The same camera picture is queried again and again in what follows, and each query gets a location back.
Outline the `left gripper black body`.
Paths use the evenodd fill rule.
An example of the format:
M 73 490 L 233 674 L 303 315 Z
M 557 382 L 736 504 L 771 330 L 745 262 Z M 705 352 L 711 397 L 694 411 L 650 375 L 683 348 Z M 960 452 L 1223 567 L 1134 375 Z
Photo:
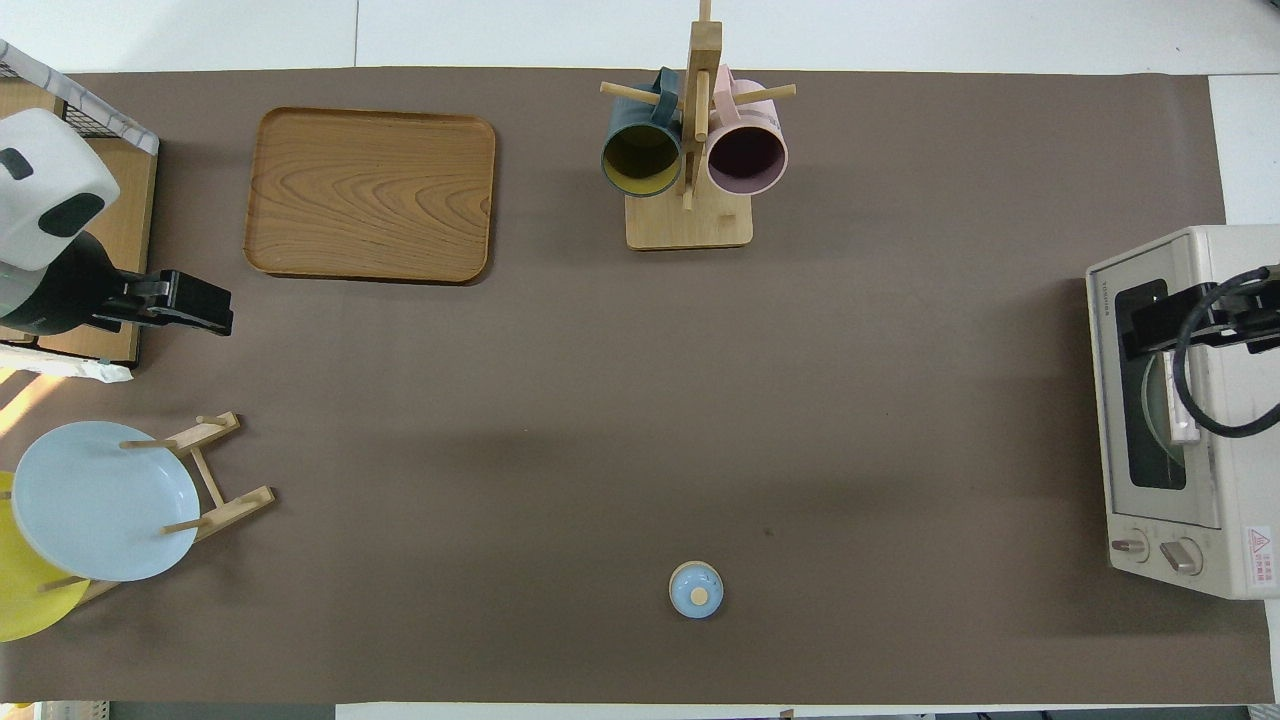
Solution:
M 210 311 L 220 307 L 232 310 L 230 291 L 184 272 L 120 272 L 119 275 L 116 287 L 95 310 L 95 316 L 104 324 L 178 324 L 207 331 L 205 318 Z

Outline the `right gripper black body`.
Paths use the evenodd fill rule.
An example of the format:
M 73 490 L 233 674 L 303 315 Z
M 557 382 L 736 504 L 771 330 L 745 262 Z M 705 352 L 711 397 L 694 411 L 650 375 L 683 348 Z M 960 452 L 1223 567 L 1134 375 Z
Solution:
M 1147 324 L 1152 352 L 1171 351 L 1183 322 L 1216 287 L 1215 283 L 1194 284 L 1167 297 L 1148 301 L 1123 315 Z M 1256 291 L 1244 290 L 1215 301 L 1208 311 L 1196 320 L 1190 342 L 1211 347 L 1244 345 L 1249 354 L 1257 354 L 1258 333 L 1245 328 L 1245 315 L 1258 309 L 1257 295 Z

